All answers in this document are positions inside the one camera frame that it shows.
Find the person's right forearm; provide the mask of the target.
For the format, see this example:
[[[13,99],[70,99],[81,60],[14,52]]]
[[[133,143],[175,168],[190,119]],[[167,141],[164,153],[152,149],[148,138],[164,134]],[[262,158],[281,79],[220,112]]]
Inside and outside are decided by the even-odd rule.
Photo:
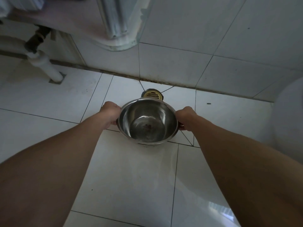
[[[243,227],[303,227],[303,165],[193,115],[203,155]]]

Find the white drain pipe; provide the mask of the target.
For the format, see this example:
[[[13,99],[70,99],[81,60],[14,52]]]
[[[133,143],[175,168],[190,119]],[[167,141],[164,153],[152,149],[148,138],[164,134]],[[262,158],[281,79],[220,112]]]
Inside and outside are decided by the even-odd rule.
[[[44,43],[46,37],[51,32],[51,28],[41,25],[36,26],[38,28],[34,35],[24,44],[28,61],[34,67],[41,69],[49,77],[50,83],[61,84],[65,75],[55,69],[46,53],[39,50],[39,46]]]

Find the stainless steel pot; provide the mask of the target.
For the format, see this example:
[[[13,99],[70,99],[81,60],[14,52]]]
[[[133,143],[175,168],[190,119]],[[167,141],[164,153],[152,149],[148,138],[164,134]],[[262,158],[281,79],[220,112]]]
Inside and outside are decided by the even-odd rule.
[[[183,127],[172,106],[163,100],[145,97],[132,100],[121,108],[116,120],[119,131],[142,145],[158,145],[171,140]]]

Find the white toilet bowl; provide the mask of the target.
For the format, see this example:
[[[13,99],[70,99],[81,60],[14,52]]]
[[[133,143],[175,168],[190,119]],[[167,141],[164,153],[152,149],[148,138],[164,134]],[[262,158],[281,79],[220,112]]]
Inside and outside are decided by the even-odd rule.
[[[303,159],[303,77],[278,95],[271,121],[278,149],[288,156]]]

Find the person's right hand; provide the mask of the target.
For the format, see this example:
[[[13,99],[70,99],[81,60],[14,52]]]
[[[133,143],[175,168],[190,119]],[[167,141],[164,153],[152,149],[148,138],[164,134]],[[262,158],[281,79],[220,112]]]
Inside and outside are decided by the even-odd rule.
[[[192,132],[193,129],[194,129],[195,122],[196,122],[197,114],[193,110],[193,108],[190,107],[190,106],[186,106],[182,110],[186,110],[186,116],[185,116],[186,120],[184,122],[184,126],[186,127],[186,131]]]

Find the brass floor drain cover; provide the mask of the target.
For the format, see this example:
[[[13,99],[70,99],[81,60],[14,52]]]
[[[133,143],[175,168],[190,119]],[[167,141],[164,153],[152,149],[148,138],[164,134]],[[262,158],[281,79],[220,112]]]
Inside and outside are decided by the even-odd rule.
[[[155,99],[159,99],[159,100],[164,100],[164,96],[162,95],[162,93],[156,89],[147,89],[145,90],[142,95],[141,98],[155,98]]]

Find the person's left forearm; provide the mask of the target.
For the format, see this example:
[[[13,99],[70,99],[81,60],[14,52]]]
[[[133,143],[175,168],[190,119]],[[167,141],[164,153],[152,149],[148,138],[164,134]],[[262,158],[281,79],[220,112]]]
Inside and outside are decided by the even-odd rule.
[[[0,227],[63,227],[109,123],[99,112],[0,164]]]

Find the person's left hand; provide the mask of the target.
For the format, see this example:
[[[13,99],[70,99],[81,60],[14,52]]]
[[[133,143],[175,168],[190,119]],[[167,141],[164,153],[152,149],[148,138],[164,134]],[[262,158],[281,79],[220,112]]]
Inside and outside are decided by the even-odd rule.
[[[108,129],[112,125],[111,124],[112,104],[113,102],[106,101],[99,111],[103,129]]]

